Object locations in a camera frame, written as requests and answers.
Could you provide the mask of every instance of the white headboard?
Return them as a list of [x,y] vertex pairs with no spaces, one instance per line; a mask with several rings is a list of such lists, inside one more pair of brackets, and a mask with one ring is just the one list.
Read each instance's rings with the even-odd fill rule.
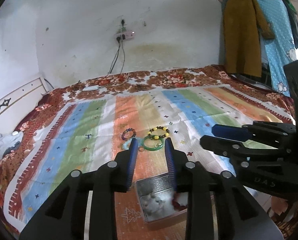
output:
[[18,123],[30,113],[48,87],[41,75],[0,99],[0,133],[12,133]]

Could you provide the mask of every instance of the blue fabric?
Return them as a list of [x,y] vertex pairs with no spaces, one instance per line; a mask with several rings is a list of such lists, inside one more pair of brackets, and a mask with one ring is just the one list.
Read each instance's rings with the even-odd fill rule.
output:
[[[22,196],[22,207],[25,223],[28,223],[28,221],[49,196],[49,192],[52,187],[51,178],[58,173],[62,158],[67,149],[68,142],[71,139],[71,136],[73,136],[75,128],[79,125],[79,121],[82,119],[82,116],[87,110],[89,104],[90,102],[77,104],[70,117],[66,120],[63,129],[60,131],[57,137],[52,140],[50,148],[46,153],[48,154],[48,157],[45,159],[44,163],[41,163],[39,171],[46,171],[49,167],[52,169],[50,172],[39,172],[36,175],[36,180],[31,185],[31,189],[26,193],[25,196]],[[37,192],[40,192],[39,198],[36,197]]]
[[[166,90],[162,92],[169,101],[177,106],[187,117],[188,121],[193,125],[199,136],[209,135],[214,136],[212,127],[216,124],[215,120],[207,114],[200,106],[185,98],[176,90]],[[229,161],[229,158],[218,156],[223,161],[227,171],[230,171],[236,176],[236,172]]]
[[274,40],[264,40],[270,66],[272,88],[290,96],[283,66],[295,60],[294,45],[287,9],[282,0],[257,0],[274,32]]

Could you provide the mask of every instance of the wall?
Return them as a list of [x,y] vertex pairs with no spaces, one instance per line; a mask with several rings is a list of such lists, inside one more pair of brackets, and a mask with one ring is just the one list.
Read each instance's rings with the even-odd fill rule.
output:
[[6,0],[0,8],[0,99],[39,72],[37,0]]
[[[54,86],[106,75],[117,50],[113,36],[122,18],[127,29],[136,33],[132,41],[124,42],[124,72],[219,63],[221,7],[217,0],[40,2],[37,60]],[[122,61],[120,56],[113,73],[120,72]]]

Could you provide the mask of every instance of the green jade bangle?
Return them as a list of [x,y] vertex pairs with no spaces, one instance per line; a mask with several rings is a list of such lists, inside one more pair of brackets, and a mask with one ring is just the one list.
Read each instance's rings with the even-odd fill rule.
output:
[[148,147],[148,146],[146,146],[145,144],[144,144],[144,142],[147,140],[147,139],[151,139],[152,138],[152,135],[148,135],[148,136],[146,136],[144,139],[143,139],[143,141],[142,141],[142,145],[143,145],[143,147],[144,147],[144,149],[146,149],[147,151],[157,151],[157,150],[160,150],[162,147],[163,147],[163,139],[162,138],[159,138],[159,140],[161,141],[161,145],[160,146],[158,146],[158,147],[156,147],[156,148],[150,148],[150,147]]

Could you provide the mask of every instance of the bed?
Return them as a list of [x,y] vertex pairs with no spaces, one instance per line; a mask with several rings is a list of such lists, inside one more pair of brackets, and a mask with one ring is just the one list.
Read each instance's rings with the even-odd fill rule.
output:
[[[96,85],[105,87],[88,89]],[[216,123],[293,123],[293,116],[290,98],[229,77],[219,65],[110,75],[52,90],[16,126],[24,133],[19,149],[0,161],[0,218],[17,238],[72,170],[94,171],[128,147],[121,138],[128,128],[143,138],[152,127],[167,126],[174,147],[190,161],[216,173],[234,172],[228,159],[201,148],[201,136],[212,135]],[[139,149],[133,181],[167,171],[163,149]],[[250,192],[265,210],[270,207],[269,195]],[[134,187],[127,195],[115,195],[118,239],[184,239],[185,222],[149,231]],[[88,227],[86,218],[85,239]]]

